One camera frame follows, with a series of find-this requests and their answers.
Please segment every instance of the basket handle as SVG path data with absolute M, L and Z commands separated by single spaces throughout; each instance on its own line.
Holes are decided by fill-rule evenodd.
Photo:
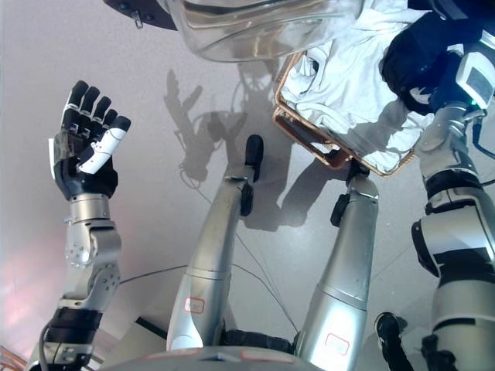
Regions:
M 305 141 L 297 131 L 288 125 L 285 117 L 280 114 L 279 110 L 275 110 L 273 114 L 273 122 L 284 131 L 293 141 L 299 143 L 302 147 L 304 147 L 307 151 L 313 153 L 315 157 L 317 157 L 323 164 L 333 168 L 335 170 L 342 168 L 349 160 L 351 160 L 352 156 L 343 151 L 342 149 L 334 150 L 329 153 L 324 153 L 320 151 L 313 144 Z

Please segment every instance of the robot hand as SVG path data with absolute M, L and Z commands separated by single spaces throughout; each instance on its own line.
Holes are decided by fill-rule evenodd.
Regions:
M 456 86 L 455 74 L 447 76 L 450 70 L 457 72 L 458 60 L 462 57 L 449 50 L 462 45 L 464 55 L 478 52 L 488 63 L 495 65 L 495 43 L 489 33 L 495 28 L 494 19 L 484 22 L 481 15 L 443 19 L 436 12 L 423 15 L 397 35 L 388 48 L 381 66 L 385 82 L 410 111 L 420 114 L 436 112 L 444 105 L 444 100 L 464 101 L 467 98 L 463 95 L 465 88 Z M 443 80 L 453 82 L 449 89 L 458 90 L 458 97 L 435 98 L 437 87 L 445 85 Z
M 99 94 L 96 87 L 78 81 L 63 109 L 60 131 L 50 142 L 52 176 L 67 200 L 82 193 L 110 198 L 118 184 L 111 156 L 131 122 L 112 109 L 105 114 L 108 97 L 102 97 L 91 114 Z

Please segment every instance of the cable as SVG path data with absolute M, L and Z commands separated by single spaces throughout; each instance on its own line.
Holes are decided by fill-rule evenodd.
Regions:
M 244 241 L 241 239 L 241 236 L 239 236 L 239 233 L 235 233 L 235 236 L 237 237 L 237 239 L 241 243 L 242 247 L 247 251 L 247 253 L 253 258 L 253 260 L 259 266 L 262 274 L 266 278 L 266 281 L 268 281 L 268 283 L 270 284 L 270 288 L 273 290 L 273 292 L 276 294 L 278 300 L 280 301 L 279 304 L 282 306 L 282 309 L 284 309 L 284 311 L 287 311 L 287 309 L 285 308 L 285 305 L 283 304 L 282 296 L 278 292 L 278 289 L 275 286 L 275 282 L 274 282 L 273 278 L 271 278 L 270 272 L 268 272 L 268 273 L 266 272 L 266 270 L 263 268 L 263 266 L 261 265 L 261 263 L 259 262 L 259 260 L 256 258 L 256 256 L 253 254 L 253 252 L 248 248 L 248 246 L 246 245 L 246 243 L 244 243 Z
M 45 327 L 43 327 L 43 330 L 41 330 L 41 333 L 39 334 L 38 353 L 39 353 L 39 368 L 41 368 L 41 371 L 49 371 L 48 363 L 46 362 L 46 356 L 45 356 L 45 335 L 49 327 L 50 327 L 50 322 L 48 322 L 45 325 Z
M 210 205 L 213 205 L 213 202 L 210 201 L 210 199 L 203 192 L 201 192 L 201 190 L 200 190 L 201 184 L 199 184 L 197 187 L 194 187 L 194 186 L 191 187 L 189 184 L 187 184 L 186 180 L 183 178 L 183 172 L 181 172 L 180 178 L 182 179 L 183 183 L 188 188 L 194 189 L 195 191 L 197 191 L 200 194 L 200 196 L 203 197 Z M 246 243 L 241 239 L 241 236 L 239 236 L 239 233 L 236 232 L 235 233 L 235 236 L 239 240 L 239 242 L 241 243 L 242 247 L 247 251 L 247 253 L 251 256 L 251 258 L 254 260 L 254 262 L 259 266 L 259 268 L 260 268 L 263 276 L 265 277 L 266 281 L 268 282 L 268 284 L 266 284 L 256 274 L 254 274 L 254 273 L 246 270 L 245 268 L 242 268 L 241 266 L 237 266 L 236 264 L 232 264 L 232 265 L 235 266 L 235 267 L 238 267 L 238 268 L 242 269 L 243 271 L 246 271 L 247 273 L 249 273 L 250 275 L 252 275 L 256 279 L 258 279 L 265 286 L 265 288 L 268 290 L 268 292 L 270 293 L 270 295 L 275 299 L 275 301 L 277 301 L 277 304 L 280 306 L 280 309 L 284 312 L 285 317 L 290 322 L 290 324 L 292 325 L 292 327 L 295 329 L 295 332 L 299 332 L 299 330 L 297 329 L 297 327 L 294 324 L 294 321 L 292 320 L 291 315 L 288 313 L 288 310 L 287 310 L 287 308 L 284 305 L 284 302 L 282 300 L 282 296 L 280 295 L 280 292 L 278 291 L 278 289 L 277 289 L 277 287 L 275 285 L 275 281 L 273 280 L 273 278 L 271 277 L 271 275 L 269 274 L 269 272 L 267 273 L 267 271 L 263 268 L 263 265 L 256 258 L 256 256 L 253 254 L 253 252 L 248 248 L 248 246 L 246 245 Z M 168 268 L 167 270 L 151 272 L 150 274 L 162 273 L 164 271 L 173 271 L 173 270 L 179 269 L 181 267 L 186 267 L 186 266 L 172 267 L 172 268 Z M 132 281 L 132 280 L 137 279 L 137 278 L 140 278 L 140 277 L 146 277 L 146 276 L 148 276 L 150 274 L 144 274 L 142 276 L 137 276 L 137 277 L 129 278 L 129 279 L 125 280 L 125 281 L 122 281 L 121 284 L 124 284 L 126 282 Z
M 202 193 L 200 191 L 200 189 L 196 189 L 196 191 L 201 195 L 201 197 L 203 197 L 210 205 L 212 205 L 213 203 L 210 201 L 210 199 L 208 199 L 208 197 L 206 197 L 204 195 L 204 193 Z M 278 289 L 275 285 L 275 282 L 273 280 L 273 278 L 271 278 L 271 275 L 269 274 L 269 272 L 267 273 L 267 271 L 263 268 L 263 266 L 261 265 L 260 261 L 256 258 L 256 256 L 253 254 L 253 252 L 248 248 L 248 246 L 246 245 L 246 243 L 241 239 L 241 236 L 239 236 L 239 233 L 235 233 L 235 236 L 237 237 L 237 239 L 239 240 L 239 242 L 241 243 L 242 247 L 247 251 L 247 253 L 253 258 L 254 262 L 256 262 L 256 264 L 259 266 L 259 268 L 261 269 L 261 272 L 263 273 L 263 275 L 265 276 L 266 278 L 266 281 L 268 281 L 268 284 L 270 285 L 270 288 L 273 290 L 273 292 L 275 292 L 275 294 L 277 295 L 277 298 L 279 301 L 282 301 L 282 297 L 280 295 L 280 293 L 278 292 Z
M 292 327 L 294 328 L 295 332 L 299 332 L 299 330 L 297 329 L 297 327 L 295 326 L 291 316 L 288 314 L 287 310 L 285 309 L 285 306 L 278 300 L 278 298 L 275 296 L 275 294 L 270 290 L 270 288 L 268 287 L 268 285 L 259 277 L 257 276 L 256 274 L 254 274 L 253 272 L 250 272 L 248 271 L 246 268 L 244 267 L 241 267 L 240 265 L 238 264 L 232 264 L 234 267 L 237 267 L 239 268 L 240 270 L 246 272 L 247 274 L 250 274 L 252 277 L 256 278 L 258 281 L 260 281 L 263 286 L 265 286 L 266 290 L 270 293 L 270 295 L 275 299 L 275 301 L 277 301 L 277 304 L 278 306 L 280 306 L 280 309 L 284 312 L 284 315 L 285 317 L 287 318 L 287 320 L 291 323 Z
M 261 284 L 263 284 L 263 286 L 265 286 L 266 290 L 268 291 L 268 293 L 275 299 L 275 301 L 277 302 L 277 304 L 280 306 L 280 309 L 283 311 L 285 317 L 287 318 L 287 320 L 290 322 L 290 324 L 292 325 L 292 327 L 295 329 L 295 332 L 299 332 L 299 330 L 297 329 L 297 327 L 295 326 L 291 316 L 288 314 L 287 312 L 287 309 L 285 309 L 285 306 L 281 303 L 281 301 L 276 297 L 276 295 L 273 293 L 272 290 L 270 290 L 270 288 L 268 287 L 268 285 L 259 277 L 257 276 L 256 274 L 254 274 L 253 272 L 250 272 L 248 271 L 246 268 L 240 266 L 239 264 L 232 264 L 233 267 L 236 267 L 236 268 L 239 268 L 240 270 L 246 272 L 247 274 L 251 275 L 252 277 L 256 278 L 258 281 L 261 282 Z M 144 278 L 144 277 L 148 277 L 148 276 L 152 276 L 154 274 L 159 274 L 159 273 L 165 273 L 165 272 L 170 272 L 170 271 L 176 271 L 178 269 L 181 269 L 181 268 L 186 268 L 187 265 L 178 265 L 176 267 L 171 267 L 171 268 L 166 268 L 166 269 L 160 269 L 159 271 L 153 271 L 153 272 L 148 272 L 148 273 L 144 273 L 144 274 L 139 274 L 137 276 L 134 276 L 134 277 L 131 277 L 131 278 L 128 278 L 126 280 L 123 280 L 120 284 L 127 284 L 128 282 L 132 282 L 134 280 L 138 280 L 139 278 Z M 45 331 L 48 329 L 48 325 L 45 326 L 46 328 L 43 329 L 42 331 L 42 334 L 43 334 L 43 338 L 44 338 L 44 333 Z
M 137 276 L 134 276 L 134 277 L 131 277 L 131 278 L 128 278 L 126 280 L 121 281 L 120 284 L 127 284 L 128 282 L 137 280 L 139 278 L 144 278 L 144 277 L 152 276 L 153 274 L 158 274 L 158 273 L 165 273 L 165 272 L 175 271 L 177 269 L 186 268 L 186 267 L 187 267 L 187 265 L 178 265 L 176 267 L 171 267 L 171 268 L 166 268 L 166 269 L 160 269 L 159 271 L 153 271 L 153 272 L 148 272 L 148 273 L 144 273 L 144 274 L 139 274 Z

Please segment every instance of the black glove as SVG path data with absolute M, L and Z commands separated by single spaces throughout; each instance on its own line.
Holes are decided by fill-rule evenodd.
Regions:
M 392 40 L 381 67 L 382 76 L 410 111 L 434 112 L 428 95 L 444 76 L 448 47 L 464 44 L 465 50 L 472 48 L 482 32 L 476 19 L 443 20 L 434 12 L 427 13 Z M 427 97 L 413 96 L 411 90 Z
M 100 91 L 78 81 L 63 109 L 62 125 L 53 143 L 53 175 L 66 199 L 81 193 L 112 197 L 118 184 L 111 155 L 127 133 L 131 122 L 109 110 L 111 100 Z

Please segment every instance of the red label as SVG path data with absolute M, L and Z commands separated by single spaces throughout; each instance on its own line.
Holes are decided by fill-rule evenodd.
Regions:
M 187 298 L 184 303 L 184 310 L 189 313 L 200 315 L 204 312 L 204 300 L 199 298 Z
M 332 348 L 337 354 L 341 356 L 345 356 L 347 352 L 349 352 L 349 342 L 344 340 L 337 335 L 328 334 L 326 337 L 325 345 L 329 348 Z

